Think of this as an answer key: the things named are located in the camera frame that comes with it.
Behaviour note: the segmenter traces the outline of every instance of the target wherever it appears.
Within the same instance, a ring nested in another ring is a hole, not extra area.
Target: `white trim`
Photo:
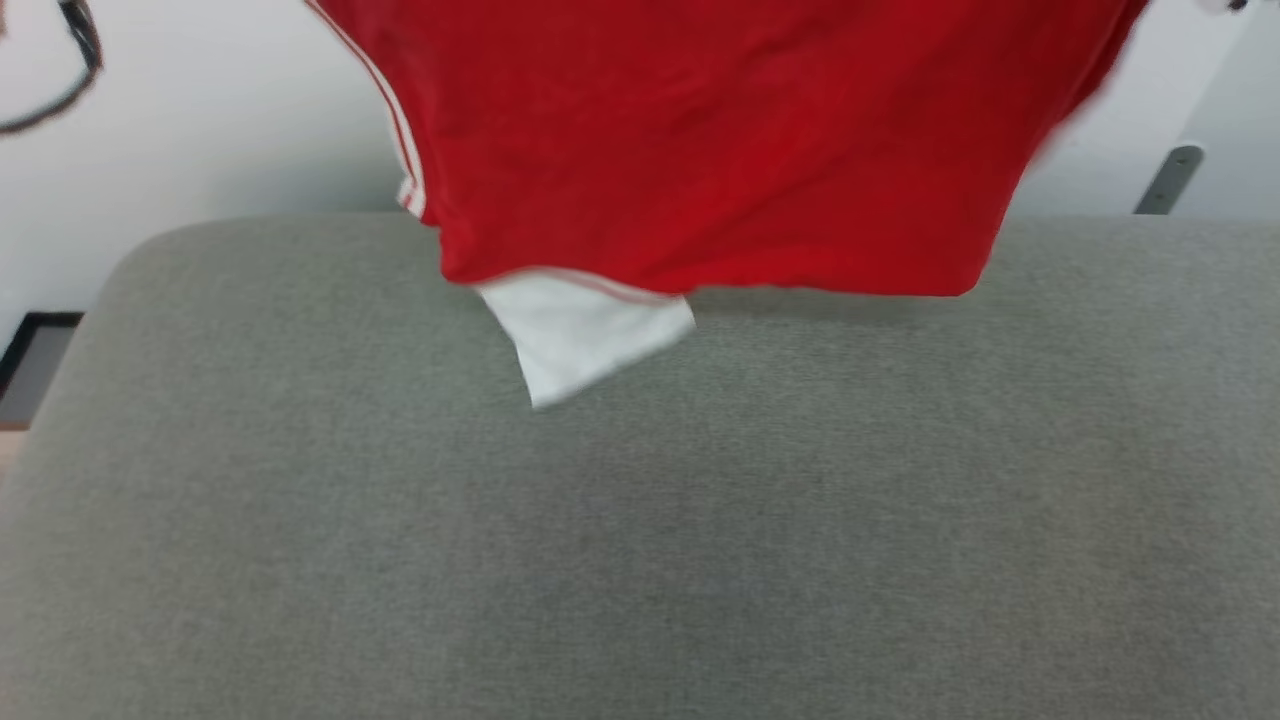
[[[378,83],[378,88],[381,91],[383,97],[387,100],[388,119],[390,120],[392,138],[396,145],[396,156],[399,159],[401,169],[404,170],[404,182],[401,184],[399,195],[397,200],[406,210],[413,214],[415,218],[422,219],[426,213],[426,179],[422,174],[422,159],[417,151],[417,142],[413,140],[413,131],[408,123],[408,117],[404,115],[404,109],[401,106],[399,100],[396,97],[396,91],[392,88],[392,83],[388,82],[383,72],[378,69],[372,59],[365,54],[364,49],[347,35],[338,23],[329,17],[329,13],[324,12],[324,8],[316,0],[303,0],[307,6],[316,12],[317,15],[337,33],[344,45],[364,63],[365,69]]]

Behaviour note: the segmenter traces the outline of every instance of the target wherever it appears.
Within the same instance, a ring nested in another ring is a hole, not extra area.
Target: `black cable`
[[[19,133],[67,110],[93,85],[97,73],[102,69],[102,45],[99,41],[97,27],[93,24],[93,15],[90,14],[88,5],[84,4],[84,0],[58,0],[58,8],[63,12],[67,29],[72,33],[81,55],[84,58],[84,74],[58,100],[20,118],[0,123],[0,135]]]

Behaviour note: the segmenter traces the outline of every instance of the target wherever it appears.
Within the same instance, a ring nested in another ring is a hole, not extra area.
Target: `gray cushion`
[[[0,492],[0,717],[1280,716],[1280,229],[705,292],[541,413],[434,245],[122,265]]]

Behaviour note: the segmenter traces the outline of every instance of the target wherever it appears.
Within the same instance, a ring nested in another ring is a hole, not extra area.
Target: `black frame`
[[[27,316],[18,325],[18,331],[13,333],[9,348],[0,357],[0,400],[4,400],[9,383],[18,373],[18,366],[22,365],[27,348],[31,347],[31,341],[36,338],[36,331],[40,328],[74,328],[83,318],[84,313],[27,313]]]

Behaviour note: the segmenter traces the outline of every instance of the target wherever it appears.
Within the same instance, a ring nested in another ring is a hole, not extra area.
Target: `gray fabric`
[[[1280,716],[1280,229],[707,292],[536,414],[433,246],[123,264],[0,492],[0,717]]]

